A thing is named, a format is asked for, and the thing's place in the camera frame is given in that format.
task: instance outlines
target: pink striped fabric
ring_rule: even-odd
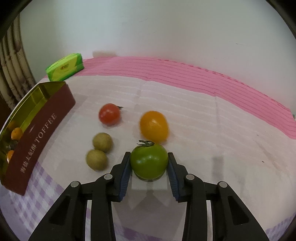
[[[156,81],[227,100],[296,139],[291,111],[270,97],[226,75],[169,60],[104,57],[84,61],[81,75],[117,75]]]

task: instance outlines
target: white wall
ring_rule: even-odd
[[[37,80],[74,52],[152,56],[227,74],[296,111],[296,40],[265,0],[33,0],[21,31]]]

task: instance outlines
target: silver screw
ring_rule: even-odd
[[[106,174],[105,176],[104,176],[104,179],[105,180],[110,180],[110,179],[112,179],[112,175],[111,174]]]
[[[75,188],[79,185],[78,181],[71,182],[71,187]]]
[[[194,175],[192,175],[192,174],[187,174],[187,175],[186,175],[186,179],[188,179],[188,180],[193,180],[193,179],[194,179]]]
[[[219,186],[222,187],[222,188],[226,188],[227,183],[226,182],[219,182]]]

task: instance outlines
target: orange tomato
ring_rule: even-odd
[[[140,130],[147,140],[155,143],[165,141],[169,134],[167,120],[158,111],[148,111],[141,117]]]
[[[11,140],[20,140],[22,137],[22,129],[20,127],[14,128],[11,132]]]
[[[10,159],[11,159],[13,153],[14,153],[14,150],[10,150],[9,152],[7,152],[6,159],[7,159],[8,163],[10,162]]]

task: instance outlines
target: tomato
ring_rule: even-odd
[[[148,111],[141,117],[140,130],[146,139],[155,143],[165,141],[169,134],[166,118],[158,111]]]
[[[119,123],[121,116],[120,116],[120,109],[121,107],[114,105],[114,104],[105,104],[99,112],[99,119],[100,121],[108,126],[115,125]]]
[[[159,178],[168,165],[168,153],[165,148],[152,141],[142,141],[131,153],[131,167],[135,174],[147,180]]]

